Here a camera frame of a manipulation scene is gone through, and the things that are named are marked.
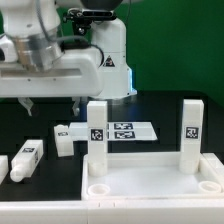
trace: white platform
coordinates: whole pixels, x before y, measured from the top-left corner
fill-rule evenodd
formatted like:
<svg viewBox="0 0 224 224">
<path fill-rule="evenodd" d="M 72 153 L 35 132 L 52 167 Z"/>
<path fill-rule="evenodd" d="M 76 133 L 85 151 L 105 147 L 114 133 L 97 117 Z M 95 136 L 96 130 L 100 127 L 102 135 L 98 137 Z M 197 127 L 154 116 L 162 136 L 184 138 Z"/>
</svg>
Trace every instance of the white platform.
<svg viewBox="0 0 224 224">
<path fill-rule="evenodd" d="M 151 122 L 109 122 L 108 141 L 155 141 L 157 136 Z M 69 133 L 73 141 L 87 141 L 87 123 L 71 123 Z"/>
</svg>

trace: black surface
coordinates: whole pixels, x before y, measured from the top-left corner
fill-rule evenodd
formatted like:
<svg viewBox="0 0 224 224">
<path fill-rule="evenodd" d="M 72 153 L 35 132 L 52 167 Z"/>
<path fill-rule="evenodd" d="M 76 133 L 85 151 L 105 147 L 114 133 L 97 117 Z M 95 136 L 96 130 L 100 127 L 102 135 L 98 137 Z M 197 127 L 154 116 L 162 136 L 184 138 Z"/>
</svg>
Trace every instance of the black surface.
<svg viewBox="0 0 224 224">
<path fill-rule="evenodd" d="M 109 121 L 151 121 L 159 140 L 155 142 L 113 142 L 110 153 L 179 151 L 182 101 L 202 99 L 205 116 L 202 152 L 214 152 L 224 159 L 224 108 L 200 93 L 140 92 L 135 103 L 109 105 Z M 53 127 L 86 121 L 86 103 L 73 117 L 71 99 L 32 99 L 39 115 L 29 117 L 16 99 L 0 103 L 0 154 L 11 161 L 27 139 L 44 140 L 44 156 L 32 178 L 13 183 L 9 174 L 0 185 L 0 201 L 79 200 L 81 198 L 82 158 L 87 143 L 74 144 L 75 156 L 58 158 Z"/>
</svg>

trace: white robot body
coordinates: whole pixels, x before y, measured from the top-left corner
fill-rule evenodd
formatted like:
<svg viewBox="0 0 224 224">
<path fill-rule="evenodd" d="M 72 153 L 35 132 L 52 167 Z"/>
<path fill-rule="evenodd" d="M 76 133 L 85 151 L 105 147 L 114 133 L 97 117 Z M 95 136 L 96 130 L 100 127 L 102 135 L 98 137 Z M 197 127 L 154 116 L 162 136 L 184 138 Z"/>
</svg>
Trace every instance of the white robot body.
<svg viewBox="0 0 224 224">
<path fill-rule="evenodd" d="M 126 27 L 116 19 L 92 25 L 92 43 L 100 46 L 105 61 L 99 73 L 104 78 L 104 89 L 98 99 L 122 99 L 137 94 L 133 89 L 132 70 L 126 63 Z"/>
<path fill-rule="evenodd" d="M 60 24 L 55 10 L 54 0 L 40 0 L 43 22 L 47 31 Z M 4 20 L 4 31 L 7 36 L 24 38 L 42 33 L 37 18 L 35 0 L 0 0 L 0 9 Z"/>
</svg>

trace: white rectangular block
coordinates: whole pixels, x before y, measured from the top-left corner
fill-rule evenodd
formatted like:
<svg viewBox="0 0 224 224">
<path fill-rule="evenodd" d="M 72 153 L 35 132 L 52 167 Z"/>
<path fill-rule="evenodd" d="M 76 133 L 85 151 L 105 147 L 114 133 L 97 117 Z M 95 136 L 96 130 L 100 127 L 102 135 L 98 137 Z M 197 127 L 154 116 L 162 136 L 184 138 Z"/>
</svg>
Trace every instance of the white rectangular block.
<svg viewBox="0 0 224 224">
<path fill-rule="evenodd" d="M 106 128 L 107 102 L 90 101 L 87 106 L 87 123 L 89 128 Z"/>
<path fill-rule="evenodd" d="M 180 171 L 194 174 L 198 171 L 204 104 L 202 100 L 184 100 Z"/>
<path fill-rule="evenodd" d="M 68 126 L 58 125 L 54 127 L 54 136 L 58 157 L 73 156 L 73 140 L 70 136 Z"/>
<path fill-rule="evenodd" d="M 8 157 L 0 156 L 0 184 L 9 172 Z"/>
<path fill-rule="evenodd" d="M 88 143 L 88 147 L 91 149 L 88 151 L 88 161 L 90 163 L 104 163 L 107 158 L 107 144 L 103 143 Z"/>
<path fill-rule="evenodd" d="M 91 176 L 107 173 L 107 102 L 91 101 L 87 106 L 88 170 Z"/>
<path fill-rule="evenodd" d="M 20 182 L 31 177 L 43 153 L 43 140 L 27 140 L 12 160 L 11 179 Z"/>
</svg>

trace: green backdrop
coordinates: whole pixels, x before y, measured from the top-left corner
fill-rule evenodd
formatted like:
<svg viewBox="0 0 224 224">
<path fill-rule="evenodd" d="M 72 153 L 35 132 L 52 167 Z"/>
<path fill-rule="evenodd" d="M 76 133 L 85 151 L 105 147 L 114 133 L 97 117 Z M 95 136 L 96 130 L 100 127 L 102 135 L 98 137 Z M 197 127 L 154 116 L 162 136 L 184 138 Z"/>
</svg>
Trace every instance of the green backdrop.
<svg viewBox="0 0 224 224">
<path fill-rule="evenodd" d="M 117 9 L 126 19 L 127 5 Z M 70 24 L 64 24 L 66 34 Z M 138 90 L 200 91 L 224 106 L 224 1 L 144 0 L 127 25 Z"/>
</svg>

